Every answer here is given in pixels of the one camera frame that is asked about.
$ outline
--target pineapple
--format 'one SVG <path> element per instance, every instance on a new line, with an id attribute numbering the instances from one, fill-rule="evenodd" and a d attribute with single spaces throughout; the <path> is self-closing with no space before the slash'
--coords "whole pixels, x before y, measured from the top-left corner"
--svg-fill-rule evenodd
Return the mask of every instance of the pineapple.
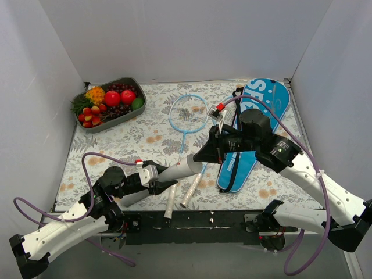
<path id="1" fill-rule="evenodd" d="M 94 87 L 85 93 L 85 97 L 94 105 L 98 106 L 102 104 L 105 99 L 105 91 L 101 87 Z"/>

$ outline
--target table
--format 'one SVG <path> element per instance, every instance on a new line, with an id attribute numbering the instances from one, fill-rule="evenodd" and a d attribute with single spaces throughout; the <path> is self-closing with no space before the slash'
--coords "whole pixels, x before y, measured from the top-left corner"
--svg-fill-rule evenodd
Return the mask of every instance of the table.
<path id="1" fill-rule="evenodd" d="M 143 84 L 141 87 L 147 97 L 143 114 L 125 123 L 97 134 L 89 134 L 77 127 L 71 142 L 70 152 L 62 181 L 56 197 L 55 211 L 65 211 L 80 199 L 88 189 L 81 156 L 86 152 L 99 152 L 126 162 L 137 159 L 154 160 L 170 166 L 178 160 L 182 134 L 174 130 L 168 121 L 171 104 L 181 95 L 197 94 L 206 99 L 208 106 L 216 105 L 232 94 L 242 81 L 219 81 L 188 84 Z M 294 112 L 294 100 L 284 115 L 283 123 L 301 140 L 302 131 Z M 195 134 L 186 137 L 184 155 L 196 153 L 206 142 L 212 121 Z M 279 127 L 276 133 L 288 134 Z M 116 163 L 91 156 L 86 159 L 88 172 L 94 183 L 109 166 Z M 135 172 L 135 167 L 121 166 L 127 175 Z M 193 177 L 178 183 L 174 210 L 248 210 L 264 209 L 273 199 L 304 208 L 321 208 L 320 204 L 291 181 L 257 163 L 242 190 L 237 193 L 221 194 L 216 186 L 219 165 L 208 164 L 203 180 L 189 204 L 184 209 L 179 206 Z M 146 199 L 123 210 L 165 210 L 169 190 L 158 196 Z"/>

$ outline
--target badminton racket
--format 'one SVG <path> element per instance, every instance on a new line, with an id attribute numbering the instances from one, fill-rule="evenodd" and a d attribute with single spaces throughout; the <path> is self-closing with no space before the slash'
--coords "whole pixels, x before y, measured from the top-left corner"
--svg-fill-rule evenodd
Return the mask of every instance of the badminton racket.
<path id="1" fill-rule="evenodd" d="M 227 97 L 224 101 L 228 101 L 229 99 L 231 99 L 233 96 L 229 96 Z M 225 114 L 225 119 L 224 119 L 224 124 L 227 124 L 227 125 L 232 125 L 235 121 L 235 113 L 236 113 L 236 104 L 235 102 L 234 103 L 230 103 L 230 106 L 229 107 L 226 107 L 225 110 L 227 110 L 226 114 Z M 207 167 L 207 164 L 205 164 L 203 166 L 203 169 L 202 169 L 202 172 L 197 174 L 194 181 L 191 183 L 189 189 L 187 190 L 187 193 L 186 195 L 184 196 L 182 202 L 180 203 L 180 206 L 182 206 L 183 208 L 187 208 L 188 204 L 190 203 L 191 201 L 191 198 L 195 192 L 195 190 L 197 189 L 203 175 L 204 175 L 204 172 L 205 172 L 205 169 Z"/>
<path id="2" fill-rule="evenodd" d="M 204 128 L 208 120 L 207 113 L 208 108 L 206 101 L 197 95 L 180 96 L 172 104 L 169 111 L 169 123 L 176 131 L 183 133 L 178 161 L 180 161 L 182 157 L 186 135 L 196 133 Z M 164 214 L 165 218 L 172 218 L 176 190 L 177 185 L 170 187 L 168 202 Z"/>

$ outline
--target fruit tray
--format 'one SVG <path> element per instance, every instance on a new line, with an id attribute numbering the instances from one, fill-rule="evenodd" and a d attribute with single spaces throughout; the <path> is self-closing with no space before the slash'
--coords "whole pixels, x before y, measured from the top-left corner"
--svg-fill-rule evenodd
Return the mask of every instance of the fruit tray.
<path id="1" fill-rule="evenodd" d="M 102 84 L 102 85 L 98 86 L 98 88 L 101 88 L 101 89 L 104 90 L 104 92 L 105 92 L 104 96 L 106 96 L 106 94 L 109 91 L 110 92 L 116 91 L 120 95 L 120 104 L 117 105 L 117 106 L 114 106 L 114 105 L 110 106 L 111 104 L 110 105 L 107 104 L 107 103 L 110 103 L 109 99 L 106 99 L 106 98 L 102 99 L 102 96 L 97 97 L 97 95 L 99 95 L 99 94 L 95 95 L 94 97 L 98 98 L 98 99 L 95 99 L 96 103 L 98 103 L 98 102 L 102 102 L 102 103 L 100 105 L 99 104 L 95 105 L 95 104 L 92 104 L 92 103 L 90 103 L 90 104 L 93 105 L 93 106 L 98 106 L 99 108 L 101 108 L 101 106 L 103 104 L 103 108 L 105 109 L 104 112 L 102 113 L 102 110 L 101 110 L 101 112 L 98 111 L 97 115 L 95 115 L 92 112 L 93 110 L 90 110 L 89 113 L 85 113 L 85 114 L 88 115 L 87 116 L 88 119 L 89 119 L 89 115 L 91 115 L 92 117 L 96 117 L 96 118 L 98 117 L 99 118 L 99 120 L 97 120 L 97 121 L 99 121 L 98 124 L 94 123 L 94 121 L 91 121 L 91 119 L 89 119 L 88 121 L 85 121 L 83 119 L 79 120 L 80 116 L 84 117 L 84 116 L 82 116 L 83 110 L 81 110 L 81 109 L 76 110 L 75 113 L 74 113 L 74 117 L 76 119 L 77 125 L 80 126 L 83 130 L 85 130 L 88 133 L 98 133 L 98 132 L 101 132 L 105 129 L 111 128 L 115 125 L 118 125 L 122 122 L 128 121 L 128 120 L 132 119 L 133 117 L 136 117 L 136 116 L 140 115 L 145 110 L 146 103 L 147 103 L 146 96 L 145 96 L 142 88 L 140 87 L 140 85 L 136 82 L 135 79 L 133 79 L 131 77 L 123 77 L 123 78 L 120 78 L 118 80 L 114 80 L 114 81 L 111 81 L 109 83 Z M 123 98 L 125 98 L 125 97 L 122 96 L 122 93 L 125 90 L 129 90 L 129 91 L 132 91 L 133 93 L 135 93 L 135 99 L 134 100 L 136 101 L 136 100 L 139 99 L 138 100 L 139 105 L 138 105 L 137 101 L 135 102 L 137 104 L 136 107 L 133 107 L 134 101 L 129 100 L 129 102 L 132 103 L 132 106 L 131 105 L 125 105 L 122 102 Z M 83 92 L 83 93 L 77 95 L 72 101 L 73 105 L 75 106 L 76 103 L 84 103 L 85 101 L 87 101 L 86 98 L 85 98 L 86 93 L 87 92 Z"/>

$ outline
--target black strap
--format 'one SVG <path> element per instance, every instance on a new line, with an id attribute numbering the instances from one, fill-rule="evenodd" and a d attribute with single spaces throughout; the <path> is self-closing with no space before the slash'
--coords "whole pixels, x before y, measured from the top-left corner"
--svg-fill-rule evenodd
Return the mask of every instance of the black strap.
<path id="1" fill-rule="evenodd" d="M 232 95 L 234 97 L 236 97 L 237 92 L 242 92 L 242 91 L 243 91 L 243 87 L 237 88 L 237 90 L 234 91 L 232 93 Z M 235 100 L 235 104 L 237 105 L 237 108 L 235 109 L 235 113 L 237 115 L 237 120 L 238 120 L 238 131 L 241 131 L 242 127 L 241 127 L 241 123 L 240 123 L 240 112 L 241 112 L 241 110 L 240 110 L 240 100 Z M 228 186 L 225 190 L 220 189 L 220 193 L 228 193 L 232 189 L 232 187 L 234 185 L 234 182 L 235 182 L 235 178 L 237 176 L 237 172 L 238 172 L 239 160 L 240 160 L 240 152 L 237 152 L 237 155 L 235 157 L 234 166 L 232 167 L 230 182 L 228 183 Z"/>

